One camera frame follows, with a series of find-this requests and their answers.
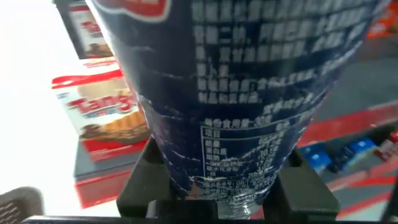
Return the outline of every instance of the store shelf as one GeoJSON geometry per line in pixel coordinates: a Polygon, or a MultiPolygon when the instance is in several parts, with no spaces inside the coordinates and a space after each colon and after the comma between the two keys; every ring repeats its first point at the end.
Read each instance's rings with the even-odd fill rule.
{"type": "Polygon", "coordinates": [[[398,159],[383,162],[380,158],[370,154],[344,172],[335,174],[326,170],[321,175],[321,178],[325,181],[328,188],[334,192],[364,179],[377,177],[396,169],[398,169],[398,159]]]}

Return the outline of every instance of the product packaging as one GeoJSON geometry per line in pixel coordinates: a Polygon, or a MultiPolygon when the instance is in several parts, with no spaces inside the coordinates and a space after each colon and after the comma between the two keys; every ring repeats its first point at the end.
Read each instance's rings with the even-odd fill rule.
{"type": "Polygon", "coordinates": [[[87,3],[178,195],[245,219],[389,1],[87,3]]]}
{"type": "Polygon", "coordinates": [[[120,69],[113,70],[116,67],[91,66],[83,74],[57,77],[52,82],[79,140],[94,161],[141,151],[140,142],[149,137],[136,97],[120,69]]]}
{"type": "Polygon", "coordinates": [[[398,158],[398,131],[394,131],[381,144],[379,149],[374,151],[375,155],[384,161],[398,158]]]}
{"type": "Polygon", "coordinates": [[[373,152],[375,149],[377,149],[377,146],[369,138],[362,138],[358,141],[352,142],[332,157],[333,162],[330,166],[330,170],[333,172],[339,172],[341,170],[345,170],[347,167],[354,166],[369,152],[373,152]]]}

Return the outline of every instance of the black holder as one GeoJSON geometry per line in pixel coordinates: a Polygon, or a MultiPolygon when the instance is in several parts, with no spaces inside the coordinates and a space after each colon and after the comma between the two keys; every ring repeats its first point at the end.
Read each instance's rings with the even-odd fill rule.
{"type": "MultiPolygon", "coordinates": [[[[116,201],[122,217],[167,219],[218,218],[212,200],[177,200],[156,142],[150,138],[116,201]]],[[[263,203],[269,222],[334,220],[339,203],[295,149],[263,203]]]]}

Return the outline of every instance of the tango wafer box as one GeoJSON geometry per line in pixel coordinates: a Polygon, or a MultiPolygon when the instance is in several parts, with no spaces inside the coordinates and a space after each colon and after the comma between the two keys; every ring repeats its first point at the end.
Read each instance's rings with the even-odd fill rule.
{"type": "Polygon", "coordinates": [[[92,60],[85,68],[53,79],[52,88],[91,159],[141,151],[149,130],[116,62],[92,60]]]}

